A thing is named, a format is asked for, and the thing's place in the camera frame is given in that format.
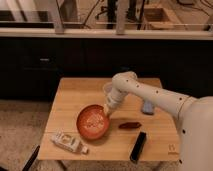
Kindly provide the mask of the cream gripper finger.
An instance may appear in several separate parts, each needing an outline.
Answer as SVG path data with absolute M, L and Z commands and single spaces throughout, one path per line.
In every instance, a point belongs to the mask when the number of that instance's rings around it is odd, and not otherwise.
M 108 105 L 107 104 L 104 104 L 104 114 L 106 115 L 106 116 L 110 116 L 111 115 L 111 109 L 108 107 Z

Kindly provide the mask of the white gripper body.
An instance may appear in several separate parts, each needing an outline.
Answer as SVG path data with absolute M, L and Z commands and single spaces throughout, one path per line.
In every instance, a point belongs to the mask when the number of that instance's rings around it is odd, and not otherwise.
M 110 103 L 106 102 L 106 104 L 111 109 L 111 112 L 113 112 L 123 103 L 125 99 L 125 93 L 117 89 L 112 89 L 110 92 L 110 98 L 111 102 Z

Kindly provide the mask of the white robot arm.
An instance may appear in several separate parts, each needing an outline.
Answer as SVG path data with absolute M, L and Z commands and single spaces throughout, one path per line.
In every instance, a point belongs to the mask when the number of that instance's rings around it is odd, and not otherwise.
M 180 122 L 179 171 L 213 171 L 213 96 L 195 98 L 140 83 L 135 72 L 112 77 L 104 113 L 111 115 L 128 94 L 151 102 Z

